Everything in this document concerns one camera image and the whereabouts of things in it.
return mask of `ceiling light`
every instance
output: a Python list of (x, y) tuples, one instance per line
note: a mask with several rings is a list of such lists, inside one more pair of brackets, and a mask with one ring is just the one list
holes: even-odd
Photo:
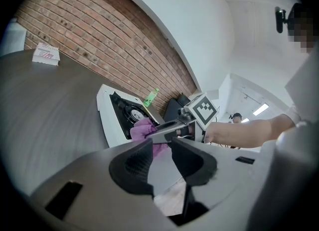
[(258, 110), (256, 110), (253, 115), (257, 116), (258, 114), (262, 113), (265, 109), (267, 109), (269, 106), (267, 104), (263, 104)]

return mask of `gray table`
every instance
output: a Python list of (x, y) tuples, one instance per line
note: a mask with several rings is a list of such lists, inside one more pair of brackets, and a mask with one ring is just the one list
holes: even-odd
[[(108, 148), (96, 108), (102, 84), (130, 93), (63, 54), (58, 67), (33, 63), (32, 54), (0, 59), (1, 156), (16, 187), (27, 194), (76, 158)], [(149, 182), (158, 194), (179, 177), (167, 151), (154, 160)]]

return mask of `green bottle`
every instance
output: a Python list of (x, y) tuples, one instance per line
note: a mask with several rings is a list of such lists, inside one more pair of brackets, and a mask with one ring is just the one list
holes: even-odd
[(153, 92), (150, 92), (149, 96), (144, 101), (144, 106), (149, 107), (151, 102), (158, 95), (159, 89), (155, 89)]

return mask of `white gas stove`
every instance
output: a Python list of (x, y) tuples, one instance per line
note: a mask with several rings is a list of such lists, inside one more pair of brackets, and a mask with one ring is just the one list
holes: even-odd
[(149, 117), (157, 122), (138, 97), (104, 84), (96, 101), (109, 147), (132, 141), (129, 131), (138, 120)]

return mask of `human arm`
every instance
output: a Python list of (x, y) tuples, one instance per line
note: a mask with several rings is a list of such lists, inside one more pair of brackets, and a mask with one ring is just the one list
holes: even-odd
[(207, 128), (205, 142), (254, 148), (262, 146), (265, 141), (277, 139), (282, 132), (294, 126), (294, 122), (284, 114), (240, 124), (212, 122)]

